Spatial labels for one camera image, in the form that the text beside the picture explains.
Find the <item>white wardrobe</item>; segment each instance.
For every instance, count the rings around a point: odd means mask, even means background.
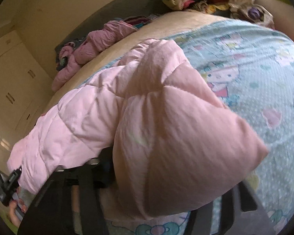
[[[0,169],[13,144],[27,135],[51,99],[52,79],[16,31],[0,38]]]

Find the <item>folded pink blanket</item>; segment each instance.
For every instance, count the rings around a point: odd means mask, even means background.
[[[136,31],[137,28],[124,21],[113,20],[105,24],[102,30],[90,32],[86,40],[75,51],[72,46],[65,45],[59,53],[59,59],[67,56],[68,64],[54,78],[52,91],[58,91],[84,64],[94,59],[100,52]]]
[[[107,219],[197,209],[268,153],[173,40],[146,40],[68,92],[13,147],[8,167],[22,165],[20,186],[37,193],[58,165],[80,166],[112,144],[116,186],[102,191]]]

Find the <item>mattress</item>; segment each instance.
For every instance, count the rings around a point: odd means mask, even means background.
[[[294,214],[294,42],[278,31],[237,20],[224,21],[223,18],[216,18],[217,22],[206,26],[201,24],[197,30],[189,30],[198,28],[198,18],[202,14],[185,13],[165,16],[166,19],[176,16],[177,21],[172,23],[175,28],[162,25],[166,27],[162,31],[150,32],[153,28],[145,26],[137,32],[138,37],[117,43],[122,47],[116,47],[116,44],[112,51],[108,49],[101,59],[96,62],[94,59],[86,65],[88,68],[82,76],[77,74],[65,90],[56,93],[50,105],[53,106],[70,88],[78,87],[96,71],[112,66],[117,57],[137,42],[174,34],[165,39],[176,41],[212,91],[232,111],[246,119],[269,147],[269,155],[247,181],[278,234]],[[180,29],[176,27],[177,22],[183,22],[178,19],[182,15],[192,18],[192,23],[185,24],[187,31],[175,34],[174,31]],[[181,213],[161,220],[109,221],[108,227],[111,234],[182,235],[188,217],[189,213]],[[219,220],[220,199],[216,199],[211,234],[218,231]]]

